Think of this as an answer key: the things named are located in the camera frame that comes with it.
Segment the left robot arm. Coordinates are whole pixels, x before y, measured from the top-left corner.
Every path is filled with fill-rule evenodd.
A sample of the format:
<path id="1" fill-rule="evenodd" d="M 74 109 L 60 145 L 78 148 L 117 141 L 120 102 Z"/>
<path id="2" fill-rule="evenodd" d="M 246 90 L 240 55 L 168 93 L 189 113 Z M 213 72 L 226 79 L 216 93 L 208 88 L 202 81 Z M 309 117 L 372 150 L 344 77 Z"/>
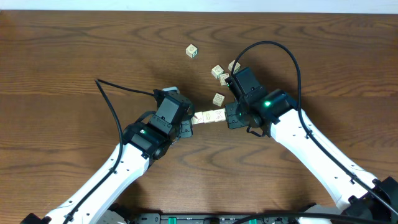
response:
<path id="1" fill-rule="evenodd" d="M 177 135 L 171 139 L 152 125 L 154 121 L 152 118 L 145 124 L 139 120 L 127 126 L 122 143 L 74 195 L 43 218 L 30 213 L 21 223 L 98 223 L 101 220 L 124 223 L 125 219 L 109 207 L 154 161 L 165 155 L 174 139 L 192 136 L 190 120 L 182 121 L 177 126 Z"/>

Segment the wooden block with red mark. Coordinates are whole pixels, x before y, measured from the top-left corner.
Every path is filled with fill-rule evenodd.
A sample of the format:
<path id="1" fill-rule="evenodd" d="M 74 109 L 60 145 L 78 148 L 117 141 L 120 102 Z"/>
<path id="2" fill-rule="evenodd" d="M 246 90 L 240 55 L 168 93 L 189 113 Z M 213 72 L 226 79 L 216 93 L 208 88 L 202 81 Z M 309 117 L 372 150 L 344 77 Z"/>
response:
<path id="1" fill-rule="evenodd" d="M 192 117 L 192 124 L 201 124 L 204 123 L 203 113 L 196 112 Z"/>

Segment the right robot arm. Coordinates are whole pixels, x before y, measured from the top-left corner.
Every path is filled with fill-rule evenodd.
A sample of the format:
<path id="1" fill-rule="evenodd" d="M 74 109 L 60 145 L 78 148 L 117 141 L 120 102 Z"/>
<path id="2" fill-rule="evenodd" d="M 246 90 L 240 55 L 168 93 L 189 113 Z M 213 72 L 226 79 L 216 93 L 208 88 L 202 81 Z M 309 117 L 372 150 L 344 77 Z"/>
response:
<path id="1" fill-rule="evenodd" d="M 329 221 L 397 223 L 397 181 L 379 180 L 343 154 L 282 90 L 237 91 L 225 106 L 230 129 L 261 128 L 287 148 L 326 188 L 335 203 Z"/>

